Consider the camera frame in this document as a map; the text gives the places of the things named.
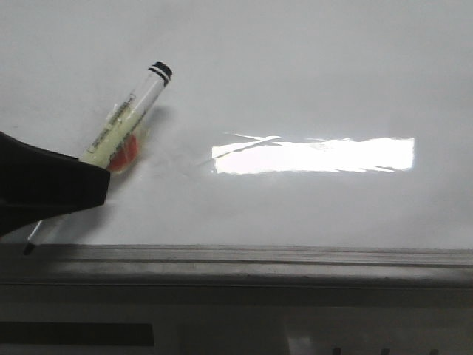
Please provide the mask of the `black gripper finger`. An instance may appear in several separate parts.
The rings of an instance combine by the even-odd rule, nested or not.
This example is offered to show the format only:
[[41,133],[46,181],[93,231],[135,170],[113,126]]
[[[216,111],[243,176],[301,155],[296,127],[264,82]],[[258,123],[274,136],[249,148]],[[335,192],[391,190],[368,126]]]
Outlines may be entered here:
[[105,203],[111,174],[1,133],[1,236]]

